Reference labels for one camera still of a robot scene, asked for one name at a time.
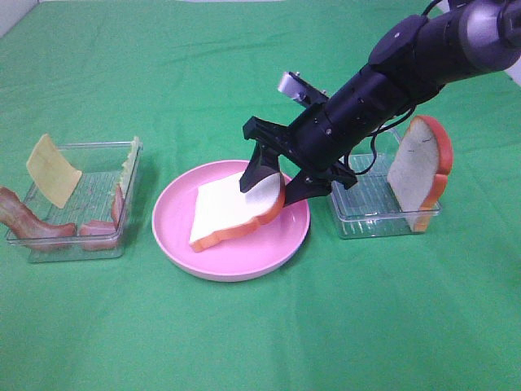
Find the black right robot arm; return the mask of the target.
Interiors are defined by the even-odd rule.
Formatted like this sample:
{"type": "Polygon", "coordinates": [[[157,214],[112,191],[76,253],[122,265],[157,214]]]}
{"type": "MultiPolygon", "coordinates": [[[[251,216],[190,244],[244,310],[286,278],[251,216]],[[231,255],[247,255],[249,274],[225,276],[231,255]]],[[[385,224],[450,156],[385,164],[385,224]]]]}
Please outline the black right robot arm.
{"type": "Polygon", "coordinates": [[[279,89],[304,111],[290,125],[247,121],[243,135],[256,146],[240,190],[276,173],[280,156],[300,168],[287,184],[286,204],[325,196],[333,182],[352,187],[358,175],[348,154],[364,138],[401,123],[445,85],[505,70],[519,57],[519,2],[452,1],[443,15],[411,15],[395,25],[332,96],[287,72],[279,89]]]}

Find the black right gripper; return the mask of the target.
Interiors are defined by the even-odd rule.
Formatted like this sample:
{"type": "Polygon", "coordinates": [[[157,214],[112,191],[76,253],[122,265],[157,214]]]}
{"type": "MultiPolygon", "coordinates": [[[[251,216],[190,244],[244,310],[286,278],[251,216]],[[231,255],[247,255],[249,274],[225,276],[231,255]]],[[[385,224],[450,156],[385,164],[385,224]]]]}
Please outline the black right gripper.
{"type": "Polygon", "coordinates": [[[253,116],[243,126],[245,139],[254,139],[252,157],[239,179],[242,193],[261,180],[279,172],[278,157],[285,156],[300,167],[300,172],[286,185],[284,206],[310,198],[327,196],[332,183],[346,188],[357,183],[356,174],[339,158],[344,145],[335,139],[335,127],[322,104],[305,109],[290,125],[280,125],[253,116]]]}

